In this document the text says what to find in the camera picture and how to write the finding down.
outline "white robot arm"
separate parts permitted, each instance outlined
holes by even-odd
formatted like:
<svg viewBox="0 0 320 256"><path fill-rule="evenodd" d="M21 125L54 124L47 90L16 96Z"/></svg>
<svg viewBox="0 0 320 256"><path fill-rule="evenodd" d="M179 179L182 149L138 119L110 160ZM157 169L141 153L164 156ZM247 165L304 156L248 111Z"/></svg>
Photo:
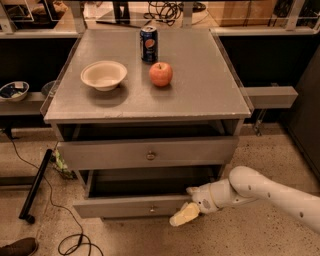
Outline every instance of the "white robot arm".
<svg viewBox="0 0 320 256"><path fill-rule="evenodd" d="M186 203L170 218L172 226L180 226L200 212L209 214L224 207L265 199L320 234L319 197L273 182L248 167L236 167L228 179L190 187L187 192L192 202Z"/></svg>

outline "pepsi can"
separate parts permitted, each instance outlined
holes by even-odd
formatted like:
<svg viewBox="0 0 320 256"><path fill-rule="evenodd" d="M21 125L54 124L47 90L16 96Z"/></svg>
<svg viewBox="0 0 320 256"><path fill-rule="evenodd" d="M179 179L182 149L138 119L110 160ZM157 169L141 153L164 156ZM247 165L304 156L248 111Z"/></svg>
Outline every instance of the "pepsi can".
<svg viewBox="0 0 320 256"><path fill-rule="evenodd" d="M145 26L140 30L141 59L153 63L158 60L158 31L156 27Z"/></svg>

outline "drawer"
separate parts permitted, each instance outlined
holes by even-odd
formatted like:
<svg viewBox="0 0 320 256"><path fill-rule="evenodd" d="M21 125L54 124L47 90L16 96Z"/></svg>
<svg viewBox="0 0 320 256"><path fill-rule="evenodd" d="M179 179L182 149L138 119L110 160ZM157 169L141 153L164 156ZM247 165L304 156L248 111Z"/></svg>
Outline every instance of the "drawer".
<svg viewBox="0 0 320 256"><path fill-rule="evenodd" d="M81 218L156 217L172 216L190 200L188 195L127 197L88 199L73 206Z"/></svg>
<svg viewBox="0 0 320 256"><path fill-rule="evenodd" d="M214 180L219 166L183 166L94 170L87 180L87 200L74 203L81 218L172 216L185 202L189 186Z"/></svg>
<svg viewBox="0 0 320 256"><path fill-rule="evenodd" d="M234 136L60 142L70 170L224 165L232 159Z"/></svg>

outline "red apple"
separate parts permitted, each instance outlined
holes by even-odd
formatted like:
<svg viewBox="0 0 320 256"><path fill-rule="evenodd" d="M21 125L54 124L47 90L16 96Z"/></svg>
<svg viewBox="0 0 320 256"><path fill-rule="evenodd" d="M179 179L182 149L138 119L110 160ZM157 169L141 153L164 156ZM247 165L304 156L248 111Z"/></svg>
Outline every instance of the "red apple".
<svg viewBox="0 0 320 256"><path fill-rule="evenodd" d="M150 67L151 82L159 87L170 84L173 76L172 67L166 62L157 62Z"/></svg>

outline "black shoe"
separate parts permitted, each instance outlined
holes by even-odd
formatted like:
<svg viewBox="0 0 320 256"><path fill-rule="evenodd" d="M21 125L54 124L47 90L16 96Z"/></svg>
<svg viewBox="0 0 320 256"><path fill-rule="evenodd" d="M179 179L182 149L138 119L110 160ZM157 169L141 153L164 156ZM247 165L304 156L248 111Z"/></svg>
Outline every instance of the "black shoe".
<svg viewBox="0 0 320 256"><path fill-rule="evenodd" d="M38 249L38 242L35 238L28 237L0 248L1 256L31 256Z"/></svg>

